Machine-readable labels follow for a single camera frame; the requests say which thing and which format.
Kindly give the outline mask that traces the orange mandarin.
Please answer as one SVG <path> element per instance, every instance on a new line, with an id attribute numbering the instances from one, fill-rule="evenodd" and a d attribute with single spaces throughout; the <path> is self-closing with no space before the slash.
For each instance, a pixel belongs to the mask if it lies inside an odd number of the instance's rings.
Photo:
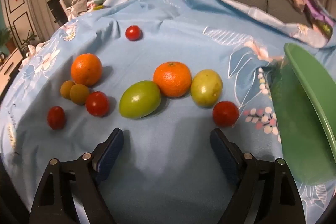
<path id="1" fill-rule="evenodd" d="M 77 84 L 93 86 L 102 76 L 102 63 L 92 53 L 84 53 L 76 57 L 71 66 L 71 77 Z"/>
<path id="2" fill-rule="evenodd" d="M 184 63 L 170 61 L 156 68 L 153 81 L 164 96 L 178 98 L 189 91 L 192 78 L 189 68 Z"/>

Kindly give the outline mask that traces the red cherry tomato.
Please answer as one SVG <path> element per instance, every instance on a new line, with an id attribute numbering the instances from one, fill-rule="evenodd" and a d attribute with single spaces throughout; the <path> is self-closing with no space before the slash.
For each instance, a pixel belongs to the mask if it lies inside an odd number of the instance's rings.
<path id="1" fill-rule="evenodd" d="M 139 26 L 129 26 L 125 31 L 125 36 L 130 41 L 137 41 L 142 37 L 142 31 Z"/>
<path id="2" fill-rule="evenodd" d="M 53 130 L 60 130 L 66 123 L 66 115 L 62 107 L 54 106 L 50 108 L 47 115 L 47 122 Z"/>
<path id="3" fill-rule="evenodd" d="M 95 117 L 103 117 L 109 111 L 109 100 L 103 92 L 91 93 L 85 102 L 88 113 Z"/>
<path id="4" fill-rule="evenodd" d="M 219 127 L 233 126 L 239 115 L 237 106 L 231 101 L 218 102 L 213 108 L 213 120 Z"/>

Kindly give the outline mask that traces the potted plant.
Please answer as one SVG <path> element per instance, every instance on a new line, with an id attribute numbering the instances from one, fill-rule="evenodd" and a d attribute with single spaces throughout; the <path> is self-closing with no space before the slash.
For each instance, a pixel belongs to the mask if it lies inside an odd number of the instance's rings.
<path id="1" fill-rule="evenodd" d="M 22 46 L 17 46 L 14 42 L 14 27 L 1 28 L 1 47 L 5 46 L 10 54 L 12 54 L 16 49 L 20 51 L 22 56 L 25 56 L 29 52 L 28 46 L 31 42 L 35 41 L 38 37 L 33 32 L 28 32 L 26 39 L 23 40 Z"/>

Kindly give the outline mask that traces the light blue floral cloth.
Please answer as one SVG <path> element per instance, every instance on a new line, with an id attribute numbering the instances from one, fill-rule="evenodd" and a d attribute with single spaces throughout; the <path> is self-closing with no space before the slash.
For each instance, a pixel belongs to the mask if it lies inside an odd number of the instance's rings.
<path id="1" fill-rule="evenodd" d="M 335 25 L 106 0 L 1 103 L 4 223 L 335 223 Z"/>

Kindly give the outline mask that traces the green tomato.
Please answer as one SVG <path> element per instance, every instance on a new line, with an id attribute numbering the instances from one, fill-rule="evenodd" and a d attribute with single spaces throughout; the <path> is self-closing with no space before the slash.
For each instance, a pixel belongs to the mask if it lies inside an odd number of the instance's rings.
<path id="1" fill-rule="evenodd" d="M 139 119 L 154 112 L 161 104 L 161 92 L 153 81 L 140 81 L 123 93 L 119 112 L 124 118 Z"/>

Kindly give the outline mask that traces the yellow-green tomato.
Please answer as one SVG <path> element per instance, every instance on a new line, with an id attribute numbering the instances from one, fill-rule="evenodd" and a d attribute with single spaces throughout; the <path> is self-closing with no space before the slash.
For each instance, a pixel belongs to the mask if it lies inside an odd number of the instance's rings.
<path id="1" fill-rule="evenodd" d="M 212 107 L 221 97 L 223 82 L 218 73 L 211 69 L 198 72 L 192 80 L 190 93 L 199 107 Z"/>

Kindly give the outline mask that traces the purple clothing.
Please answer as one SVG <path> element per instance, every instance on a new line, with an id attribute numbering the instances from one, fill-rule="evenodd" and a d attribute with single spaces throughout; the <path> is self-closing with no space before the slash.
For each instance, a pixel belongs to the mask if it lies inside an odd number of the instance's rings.
<path id="1" fill-rule="evenodd" d="M 305 12 L 311 21 L 314 30 L 318 30 L 330 40 L 335 26 L 333 17 L 317 0 L 305 0 Z"/>

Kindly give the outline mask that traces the small brown fruit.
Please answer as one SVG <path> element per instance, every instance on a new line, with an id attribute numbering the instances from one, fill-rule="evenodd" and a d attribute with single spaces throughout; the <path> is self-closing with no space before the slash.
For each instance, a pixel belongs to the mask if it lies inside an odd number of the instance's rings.
<path id="1" fill-rule="evenodd" d="M 65 81 L 60 87 L 60 95 L 69 100 L 71 88 L 75 85 L 73 81 Z"/>
<path id="2" fill-rule="evenodd" d="M 82 84 L 75 84 L 70 89 L 70 100 L 77 105 L 84 105 L 89 95 L 90 90 Z"/>

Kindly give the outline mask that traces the green plastic bowl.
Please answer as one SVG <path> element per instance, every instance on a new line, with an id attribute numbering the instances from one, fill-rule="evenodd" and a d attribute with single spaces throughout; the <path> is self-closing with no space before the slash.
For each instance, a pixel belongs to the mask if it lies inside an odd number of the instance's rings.
<path id="1" fill-rule="evenodd" d="M 335 180 L 335 81 L 297 44 L 284 52 L 270 86 L 284 159 L 303 184 Z"/>

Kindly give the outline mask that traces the clothes heap on left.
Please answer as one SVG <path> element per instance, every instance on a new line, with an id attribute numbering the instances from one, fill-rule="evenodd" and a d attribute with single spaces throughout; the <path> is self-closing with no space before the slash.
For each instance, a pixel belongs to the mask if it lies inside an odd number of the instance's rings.
<path id="1" fill-rule="evenodd" d="M 102 5 L 103 2 L 104 0 L 73 0 L 70 7 L 66 8 L 68 20 L 92 11 L 96 6 Z"/>

